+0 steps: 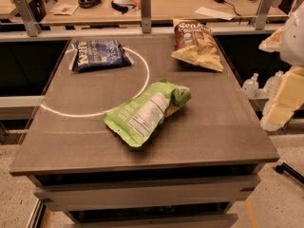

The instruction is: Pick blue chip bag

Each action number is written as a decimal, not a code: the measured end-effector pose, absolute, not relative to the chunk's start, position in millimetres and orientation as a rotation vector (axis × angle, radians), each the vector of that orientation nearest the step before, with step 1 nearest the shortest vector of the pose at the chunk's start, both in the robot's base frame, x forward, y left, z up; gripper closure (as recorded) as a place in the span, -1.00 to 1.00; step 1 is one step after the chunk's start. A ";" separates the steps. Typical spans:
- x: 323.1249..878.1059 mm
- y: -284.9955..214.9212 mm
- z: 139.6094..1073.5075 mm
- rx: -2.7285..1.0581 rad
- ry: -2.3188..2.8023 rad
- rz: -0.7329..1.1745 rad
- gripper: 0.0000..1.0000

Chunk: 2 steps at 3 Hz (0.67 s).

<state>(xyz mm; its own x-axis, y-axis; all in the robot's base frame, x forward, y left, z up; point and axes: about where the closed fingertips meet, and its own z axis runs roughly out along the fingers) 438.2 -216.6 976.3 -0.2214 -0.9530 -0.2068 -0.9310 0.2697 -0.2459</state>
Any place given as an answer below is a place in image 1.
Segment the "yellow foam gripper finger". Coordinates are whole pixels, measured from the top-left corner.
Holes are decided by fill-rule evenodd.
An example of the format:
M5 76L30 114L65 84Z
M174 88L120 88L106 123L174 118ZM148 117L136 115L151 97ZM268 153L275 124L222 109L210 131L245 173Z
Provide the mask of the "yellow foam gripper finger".
M280 41L283 28L278 28L271 36L263 40L258 48L266 52L280 52Z
M283 127L304 105L304 67L292 66L276 76L271 96L264 106L260 126L266 131Z

